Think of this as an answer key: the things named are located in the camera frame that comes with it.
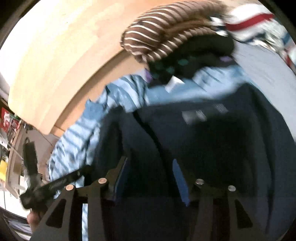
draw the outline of wooden desk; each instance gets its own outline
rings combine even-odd
[[[121,33],[142,12],[171,2],[41,0],[25,16],[38,14],[41,23],[10,88],[10,109],[43,134],[53,129],[60,136],[88,98],[96,98],[106,83],[141,68],[121,52]]]

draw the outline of hand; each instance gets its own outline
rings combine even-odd
[[[28,214],[27,222],[28,222],[28,224],[30,224],[32,233],[35,232],[35,230],[36,230],[36,228],[43,216],[44,216],[44,213],[36,212],[33,210]]]

